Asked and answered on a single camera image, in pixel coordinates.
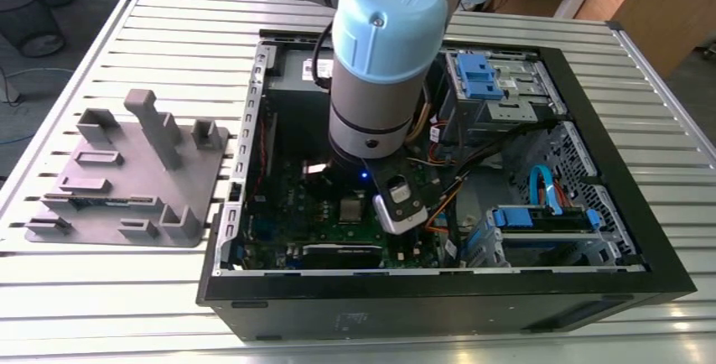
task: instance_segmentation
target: green circuit board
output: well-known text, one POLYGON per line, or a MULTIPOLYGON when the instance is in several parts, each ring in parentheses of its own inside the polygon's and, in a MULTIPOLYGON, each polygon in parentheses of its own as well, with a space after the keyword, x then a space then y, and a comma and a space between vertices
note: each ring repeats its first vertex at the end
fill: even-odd
MULTIPOLYGON (((425 174, 419 171, 421 180, 425 174)), ((306 246, 335 244, 381 248, 379 268, 437 267, 435 236, 415 230, 403 236, 382 231, 370 195, 347 191, 342 197, 321 197, 301 176, 301 167, 285 163, 267 180, 267 191, 246 221, 246 242, 237 257, 250 269, 302 269, 306 246), (350 215, 345 205, 350 204, 350 215)))

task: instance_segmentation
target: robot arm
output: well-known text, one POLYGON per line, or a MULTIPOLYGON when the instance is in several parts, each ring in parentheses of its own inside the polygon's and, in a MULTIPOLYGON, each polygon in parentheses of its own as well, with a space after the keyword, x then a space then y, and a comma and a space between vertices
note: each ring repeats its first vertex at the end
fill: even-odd
POLYGON ((462 0, 305 1, 337 10, 330 140, 355 158, 383 158, 403 142, 425 74, 462 0))

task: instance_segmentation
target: orange wire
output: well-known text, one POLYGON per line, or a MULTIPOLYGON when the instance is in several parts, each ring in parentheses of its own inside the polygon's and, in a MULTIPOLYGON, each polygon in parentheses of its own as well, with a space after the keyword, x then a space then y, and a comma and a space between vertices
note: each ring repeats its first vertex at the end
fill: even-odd
POLYGON ((425 230, 429 232, 443 232, 443 233, 449 232, 446 229, 439 228, 439 227, 427 227, 425 230))
POLYGON ((433 143, 427 150, 427 162, 434 164, 445 164, 445 160, 438 160, 434 158, 434 150, 437 149, 437 143, 433 143))
POLYGON ((563 198, 561 197, 561 192, 557 191, 557 202, 559 203, 559 206, 563 207, 563 198))
POLYGON ((451 194, 447 196, 447 198, 439 204, 439 207, 437 208, 437 210, 434 211, 433 215, 427 219, 427 223, 425 224, 425 228, 429 228, 433 225, 434 218, 437 217, 437 215, 439 215, 439 212, 442 211, 442 209, 445 209, 445 206, 447 205, 447 203, 454 199, 454 196, 457 195, 457 192, 459 191, 461 187, 462 187, 462 184, 458 184, 457 187, 454 188, 454 191, 451 192, 451 194))
POLYGON ((569 198, 566 198, 566 195, 563 193, 563 190, 561 189, 559 183, 555 184, 555 187, 557 187, 557 194, 559 195, 559 198, 561 198, 561 205, 571 206, 571 201, 569 200, 569 198))

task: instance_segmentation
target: open computer tower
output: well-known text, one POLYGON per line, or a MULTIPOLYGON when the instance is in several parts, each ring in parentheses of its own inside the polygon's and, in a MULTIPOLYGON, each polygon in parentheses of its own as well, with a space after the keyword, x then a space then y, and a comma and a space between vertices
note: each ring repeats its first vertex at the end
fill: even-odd
MULTIPOLYGON (((442 45, 425 89, 438 107, 405 149, 410 180, 427 194, 450 181, 458 130, 495 151, 451 211, 394 236, 369 174, 330 146, 314 46, 313 34, 261 33, 211 222, 197 302, 241 340, 569 331, 694 291, 557 49, 442 45)), ((325 73, 329 46, 319 58, 325 73)))

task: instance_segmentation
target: aluminum slatted table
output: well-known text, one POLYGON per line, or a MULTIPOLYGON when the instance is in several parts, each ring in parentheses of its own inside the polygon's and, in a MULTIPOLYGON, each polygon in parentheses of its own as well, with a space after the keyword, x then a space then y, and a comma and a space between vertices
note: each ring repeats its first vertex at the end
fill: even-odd
MULTIPOLYGON (((194 305, 205 242, 159 249, 23 240, 22 223, 79 139, 85 108, 129 120, 121 99, 147 87, 177 123, 210 117, 235 135, 258 30, 317 32, 329 20, 329 9, 282 0, 118 2, 0 191, 0 360, 711 362, 716 153, 627 37, 602 23, 458 13, 446 37, 563 50, 698 287, 671 304, 631 309, 565 335, 243 345, 194 305)), ((235 145, 233 136, 221 175, 235 145)), ((215 198, 226 191, 221 178, 215 198)))

